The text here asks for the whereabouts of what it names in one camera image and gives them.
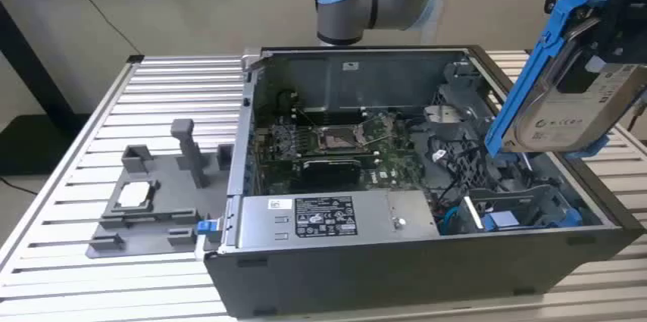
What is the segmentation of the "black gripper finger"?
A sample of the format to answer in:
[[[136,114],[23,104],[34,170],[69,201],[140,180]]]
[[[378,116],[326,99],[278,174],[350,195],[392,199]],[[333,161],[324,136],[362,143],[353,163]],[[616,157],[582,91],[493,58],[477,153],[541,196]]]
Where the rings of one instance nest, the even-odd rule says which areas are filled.
[[[597,76],[589,61],[601,5],[602,0],[544,0],[544,44],[549,46],[544,75],[560,92],[586,91]]]

